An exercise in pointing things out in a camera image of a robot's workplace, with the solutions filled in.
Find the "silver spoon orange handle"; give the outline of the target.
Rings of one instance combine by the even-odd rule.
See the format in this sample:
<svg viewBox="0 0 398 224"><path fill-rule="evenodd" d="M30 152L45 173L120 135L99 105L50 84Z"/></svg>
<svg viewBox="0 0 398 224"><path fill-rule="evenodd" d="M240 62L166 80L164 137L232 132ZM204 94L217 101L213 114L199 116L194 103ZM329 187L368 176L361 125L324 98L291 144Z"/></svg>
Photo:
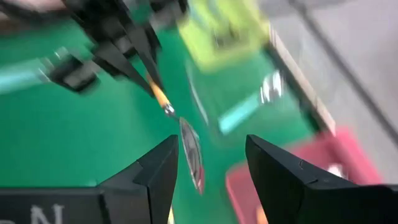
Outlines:
<svg viewBox="0 0 398 224"><path fill-rule="evenodd" d="M185 118L176 115L166 94L160 89L155 81L153 81L148 72L146 73L146 77L149 82L149 86L151 87L158 104L164 110L164 113L168 117L176 120L179 124L182 146L187 160L189 173L195 189L200 195L202 195L205 189L205 170L198 134Z"/></svg>

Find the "green table mat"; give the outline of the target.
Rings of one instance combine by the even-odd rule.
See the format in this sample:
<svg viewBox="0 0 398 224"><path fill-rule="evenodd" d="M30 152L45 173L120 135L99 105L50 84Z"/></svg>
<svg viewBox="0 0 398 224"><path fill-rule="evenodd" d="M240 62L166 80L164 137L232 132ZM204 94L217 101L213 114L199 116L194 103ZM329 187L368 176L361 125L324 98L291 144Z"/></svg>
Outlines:
<svg viewBox="0 0 398 224"><path fill-rule="evenodd" d="M270 107L271 119L235 138L213 134L193 98L185 69L193 62L177 30L159 32L159 72L176 112L200 138L205 190L193 186L183 154L179 156L173 209L177 224L236 224L224 184L227 171L245 161L247 134L283 146L315 134L295 93ZM257 51L246 59L273 56ZM171 134L178 125L155 99L123 78L99 75L83 95L53 83L0 95L0 186L91 186L134 162Z"/></svg>

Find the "pink plastic bin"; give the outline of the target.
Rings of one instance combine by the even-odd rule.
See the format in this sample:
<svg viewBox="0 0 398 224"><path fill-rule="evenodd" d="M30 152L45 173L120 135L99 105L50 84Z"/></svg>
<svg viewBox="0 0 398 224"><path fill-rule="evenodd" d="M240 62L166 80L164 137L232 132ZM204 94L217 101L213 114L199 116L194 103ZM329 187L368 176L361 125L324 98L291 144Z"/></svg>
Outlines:
<svg viewBox="0 0 398 224"><path fill-rule="evenodd" d="M309 140L284 145L282 148L355 184L382 182L377 169L353 133L347 129L337 129L334 134L324 131ZM239 224L268 224L246 162L227 172L225 184Z"/></svg>

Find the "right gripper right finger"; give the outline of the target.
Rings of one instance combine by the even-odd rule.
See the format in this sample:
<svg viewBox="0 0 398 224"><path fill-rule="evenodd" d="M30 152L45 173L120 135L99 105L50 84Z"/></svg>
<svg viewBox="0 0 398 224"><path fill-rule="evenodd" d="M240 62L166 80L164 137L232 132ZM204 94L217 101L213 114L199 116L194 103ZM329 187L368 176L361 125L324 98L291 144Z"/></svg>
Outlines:
<svg viewBox="0 0 398 224"><path fill-rule="evenodd" d="M358 185L256 135L246 158L269 224L398 224L398 185Z"/></svg>

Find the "yellow-green plastic bin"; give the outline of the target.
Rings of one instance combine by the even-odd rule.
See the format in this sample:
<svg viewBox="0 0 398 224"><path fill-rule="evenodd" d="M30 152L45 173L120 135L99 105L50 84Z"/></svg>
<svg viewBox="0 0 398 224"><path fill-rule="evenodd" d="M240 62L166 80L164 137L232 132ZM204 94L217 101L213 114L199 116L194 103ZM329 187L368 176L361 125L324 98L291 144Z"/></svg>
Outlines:
<svg viewBox="0 0 398 224"><path fill-rule="evenodd" d="M269 19L258 0L187 0L178 31L197 67L212 71L259 50L269 41Z"/></svg>

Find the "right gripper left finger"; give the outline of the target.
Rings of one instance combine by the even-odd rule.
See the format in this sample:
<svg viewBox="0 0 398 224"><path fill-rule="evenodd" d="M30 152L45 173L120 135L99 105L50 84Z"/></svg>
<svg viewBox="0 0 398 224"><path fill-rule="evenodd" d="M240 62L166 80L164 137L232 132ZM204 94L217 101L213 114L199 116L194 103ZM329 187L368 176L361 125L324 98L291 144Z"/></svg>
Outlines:
<svg viewBox="0 0 398 224"><path fill-rule="evenodd" d="M178 136L92 187L0 188L0 224L167 224Z"/></svg>

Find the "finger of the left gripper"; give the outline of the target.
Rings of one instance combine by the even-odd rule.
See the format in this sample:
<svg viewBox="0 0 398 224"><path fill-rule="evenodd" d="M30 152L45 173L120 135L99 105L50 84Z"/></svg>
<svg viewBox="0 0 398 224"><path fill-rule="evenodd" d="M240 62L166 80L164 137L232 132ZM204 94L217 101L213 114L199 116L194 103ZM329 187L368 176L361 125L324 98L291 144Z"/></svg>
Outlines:
<svg viewBox="0 0 398 224"><path fill-rule="evenodd" d="M124 24L124 30L131 44L128 51L135 51L152 81L164 90L157 67L157 48L160 47L160 42L154 28L148 22L138 25L129 22Z"/></svg>
<svg viewBox="0 0 398 224"><path fill-rule="evenodd" d="M93 61L112 77L123 75L139 85L150 96L154 96L149 83L129 61L136 55L134 50L128 51L130 46L128 39L99 41L92 51Z"/></svg>

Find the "silver spoon teal handle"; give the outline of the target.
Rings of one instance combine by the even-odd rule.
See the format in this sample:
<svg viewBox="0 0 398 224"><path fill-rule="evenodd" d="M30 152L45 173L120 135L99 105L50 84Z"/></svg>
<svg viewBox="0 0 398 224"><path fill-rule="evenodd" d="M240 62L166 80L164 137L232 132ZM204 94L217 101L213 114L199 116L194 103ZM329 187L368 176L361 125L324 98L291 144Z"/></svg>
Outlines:
<svg viewBox="0 0 398 224"><path fill-rule="evenodd" d="M50 73L67 55L69 51L62 47L45 57L0 67L0 95L50 83Z"/></svg>
<svg viewBox="0 0 398 224"><path fill-rule="evenodd" d="M229 134L260 107L281 98L284 93L283 84L284 81L279 70L266 75L258 91L235 104L218 118L218 127L221 133Z"/></svg>

